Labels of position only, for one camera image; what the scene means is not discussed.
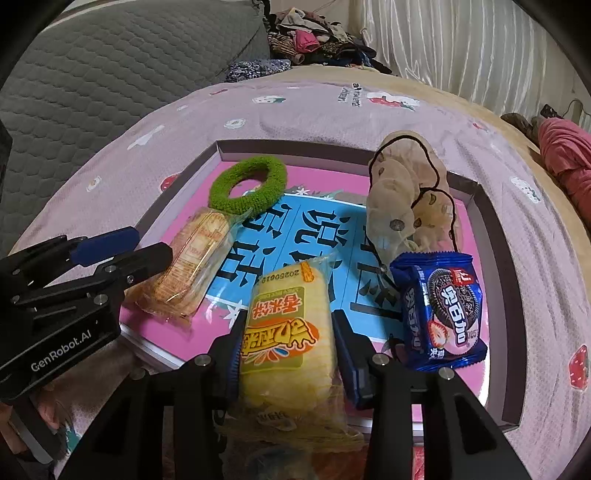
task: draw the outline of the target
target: human hand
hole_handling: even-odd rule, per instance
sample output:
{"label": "human hand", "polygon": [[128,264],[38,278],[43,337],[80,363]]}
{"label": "human hand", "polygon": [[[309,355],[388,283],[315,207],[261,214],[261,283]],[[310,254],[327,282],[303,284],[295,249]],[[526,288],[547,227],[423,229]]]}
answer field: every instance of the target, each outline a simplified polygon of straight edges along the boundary
{"label": "human hand", "polygon": [[[53,386],[46,385],[37,395],[37,411],[45,423],[52,429],[60,427],[60,419],[57,415],[56,398],[53,394]],[[22,453],[28,450],[27,445],[9,424],[12,407],[0,403],[0,434],[6,440],[8,447],[14,453]]]}

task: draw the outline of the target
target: snack package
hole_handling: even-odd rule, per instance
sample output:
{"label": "snack package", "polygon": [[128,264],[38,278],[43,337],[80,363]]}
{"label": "snack package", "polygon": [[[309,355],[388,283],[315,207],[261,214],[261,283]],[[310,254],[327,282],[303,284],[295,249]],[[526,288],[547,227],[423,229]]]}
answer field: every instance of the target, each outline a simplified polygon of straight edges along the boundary
{"label": "snack package", "polygon": [[199,209],[171,242],[170,267],[138,285],[128,298],[148,313],[188,325],[245,218],[207,207]]}
{"label": "snack package", "polygon": [[359,449],[346,424],[327,283],[333,260],[318,257],[261,277],[242,343],[240,399],[224,429],[242,440],[305,450]]}
{"label": "snack package", "polygon": [[408,367],[432,371],[485,359],[482,290],[471,255],[403,253],[390,264],[390,272],[402,292]]}
{"label": "snack package", "polygon": [[415,132],[389,134],[369,163],[371,187],[366,233],[389,265],[402,252],[454,250],[462,246],[459,218],[449,195],[447,170]]}

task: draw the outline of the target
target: cartoon print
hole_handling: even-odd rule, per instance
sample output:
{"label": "cartoon print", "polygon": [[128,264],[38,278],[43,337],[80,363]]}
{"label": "cartoon print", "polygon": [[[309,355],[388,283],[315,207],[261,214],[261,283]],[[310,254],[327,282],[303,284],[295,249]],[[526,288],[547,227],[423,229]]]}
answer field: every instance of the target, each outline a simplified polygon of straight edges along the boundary
{"label": "cartoon print", "polygon": [[361,92],[363,88],[358,83],[353,85],[353,99],[351,100],[351,106],[361,106]]}
{"label": "cartoon print", "polygon": [[278,95],[264,95],[262,97],[253,98],[252,101],[255,103],[283,103],[286,98]]}
{"label": "cartoon print", "polygon": [[64,437],[66,438],[66,456],[70,456],[82,436],[76,433],[70,414],[59,401],[56,401],[56,409],[58,410],[58,416],[61,418],[60,431],[64,433]]}
{"label": "cartoon print", "polygon": [[525,180],[521,180],[519,177],[511,177],[510,180],[511,183],[525,193],[533,203],[540,203],[542,201],[534,188]]}
{"label": "cartoon print", "polygon": [[419,101],[414,98],[404,97],[400,95],[390,95],[387,92],[368,92],[367,98],[372,103],[380,105],[397,106],[407,108],[414,111],[415,107],[419,105]]}
{"label": "cartoon print", "polygon": [[339,193],[343,192],[342,189],[334,190],[333,192],[321,192],[319,190],[311,191],[307,189],[304,185],[295,185],[293,187],[289,187],[288,189],[284,190],[284,193],[291,193],[298,196],[310,196],[310,197],[318,197],[318,198],[328,198],[334,199]]}
{"label": "cartoon print", "polygon": [[343,87],[343,89],[339,93],[338,101],[339,102],[346,102],[347,97],[349,96],[350,92],[351,92],[351,90],[349,90],[347,87]]}
{"label": "cartoon print", "polygon": [[244,127],[244,124],[246,123],[246,120],[243,118],[234,118],[232,120],[228,120],[225,124],[224,127],[229,128],[229,129],[235,129],[235,128],[242,128]]}
{"label": "cartoon print", "polygon": [[502,152],[502,151],[500,151],[499,147],[497,147],[497,146],[496,146],[494,143],[492,143],[492,142],[491,142],[491,148],[492,148],[492,149],[493,149],[495,152],[497,152],[499,155],[502,155],[502,154],[503,154],[503,152]]}
{"label": "cartoon print", "polygon": [[170,175],[168,177],[166,177],[162,183],[160,184],[160,190],[163,192],[164,190],[166,190],[168,187],[170,187],[172,185],[172,183],[177,179],[177,177],[180,175],[180,173],[175,173],[173,175]]}
{"label": "cartoon print", "polygon": [[589,357],[587,345],[582,345],[569,362],[570,386],[585,391],[589,385]]}
{"label": "cartoon print", "polygon": [[94,190],[96,188],[96,186],[100,183],[100,181],[102,180],[102,178],[100,177],[100,175],[97,175],[94,179],[92,179],[92,181],[86,186],[86,191],[90,192],[91,190]]}
{"label": "cartoon print", "polygon": [[230,320],[228,328],[231,330],[240,312],[246,310],[246,306],[242,305],[242,300],[239,300],[235,305],[224,305],[223,307],[228,310],[228,314],[223,319]]}
{"label": "cartoon print", "polygon": [[164,129],[164,125],[157,126],[156,128],[154,128],[150,132],[148,132],[145,135],[142,135],[141,137],[139,137],[138,139],[136,139],[133,143],[131,143],[129,145],[129,147],[127,147],[127,150],[131,150],[136,145],[141,145],[141,146],[145,145],[146,143],[148,143],[150,141],[150,139],[152,138],[152,136],[155,133],[158,133],[158,132],[160,132],[163,129]]}

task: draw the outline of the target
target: rice cracker package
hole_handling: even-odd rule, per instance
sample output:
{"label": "rice cracker package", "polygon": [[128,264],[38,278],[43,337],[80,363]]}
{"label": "rice cracker package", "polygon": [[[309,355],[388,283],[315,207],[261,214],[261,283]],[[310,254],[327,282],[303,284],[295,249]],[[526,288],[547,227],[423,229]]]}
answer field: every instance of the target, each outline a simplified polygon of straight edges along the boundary
{"label": "rice cracker package", "polygon": [[305,450],[362,447],[346,424],[327,281],[333,260],[318,257],[261,277],[244,332],[240,400],[223,430]]}
{"label": "rice cracker package", "polygon": [[170,243],[172,264],[127,294],[128,301],[134,301],[145,312],[190,326],[245,218],[200,208]]}

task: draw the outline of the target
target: oreo cookie package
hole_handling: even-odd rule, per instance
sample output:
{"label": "oreo cookie package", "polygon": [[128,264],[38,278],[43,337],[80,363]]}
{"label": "oreo cookie package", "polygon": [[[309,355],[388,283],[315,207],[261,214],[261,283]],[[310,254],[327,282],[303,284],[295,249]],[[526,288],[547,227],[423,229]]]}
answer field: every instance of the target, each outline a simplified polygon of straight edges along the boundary
{"label": "oreo cookie package", "polygon": [[482,290],[471,255],[403,253],[390,264],[390,272],[402,293],[409,368],[459,368],[485,359]]}

